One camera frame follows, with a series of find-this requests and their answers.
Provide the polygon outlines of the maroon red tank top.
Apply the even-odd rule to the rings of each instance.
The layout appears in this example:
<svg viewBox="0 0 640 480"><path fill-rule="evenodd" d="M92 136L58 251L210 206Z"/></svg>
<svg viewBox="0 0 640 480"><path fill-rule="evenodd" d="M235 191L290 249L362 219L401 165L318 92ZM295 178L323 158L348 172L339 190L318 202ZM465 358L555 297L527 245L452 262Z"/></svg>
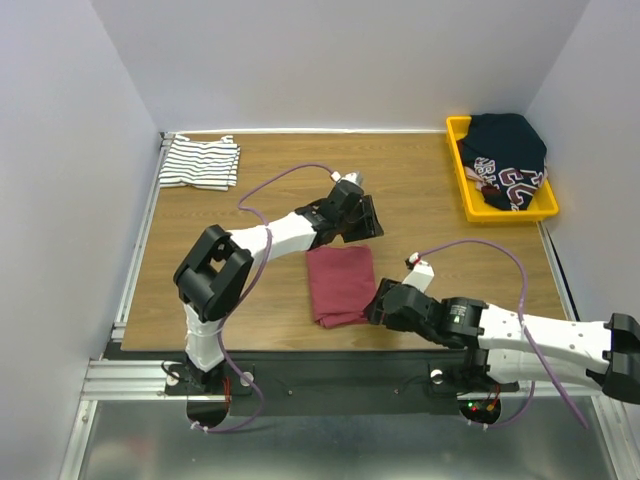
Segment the maroon red tank top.
<svg viewBox="0 0 640 480"><path fill-rule="evenodd" d="M319 247L306 252L314 321L325 329L366 324L365 308L376 293L368 246Z"/></svg>

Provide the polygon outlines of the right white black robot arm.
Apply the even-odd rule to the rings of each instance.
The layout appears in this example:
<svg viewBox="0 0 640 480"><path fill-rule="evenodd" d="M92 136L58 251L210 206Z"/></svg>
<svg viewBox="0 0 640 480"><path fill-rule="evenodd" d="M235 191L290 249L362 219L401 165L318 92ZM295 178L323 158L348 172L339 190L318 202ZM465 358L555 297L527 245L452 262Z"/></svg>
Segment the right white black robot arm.
<svg viewBox="0 0 640 480"><path fill-rule="evenodd" d="M437 300L384 279L365 316L371 324L466 351L459 377L467 389L549 380L639 402L639 323L631 315L614 313L603 322L519 316L467 297Z"/></svg>

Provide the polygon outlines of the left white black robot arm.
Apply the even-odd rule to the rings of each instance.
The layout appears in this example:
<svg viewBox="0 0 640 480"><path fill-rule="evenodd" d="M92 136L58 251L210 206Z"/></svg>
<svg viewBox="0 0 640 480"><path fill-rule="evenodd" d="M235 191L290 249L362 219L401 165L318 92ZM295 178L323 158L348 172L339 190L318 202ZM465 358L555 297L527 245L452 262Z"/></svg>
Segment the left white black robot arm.
<svg viewBox="0 0 640 480"><path fill-rule="evenodd" d="M177 268L173 282L186 313L187 379L199 393L213 393L222 384L221 331L257 283L249 278L253 269L262 273L271 260L325 247L337 237L351 243L384 235L361 175L333 177L327 197L274 222L234 231L207 227Z"/></svg>

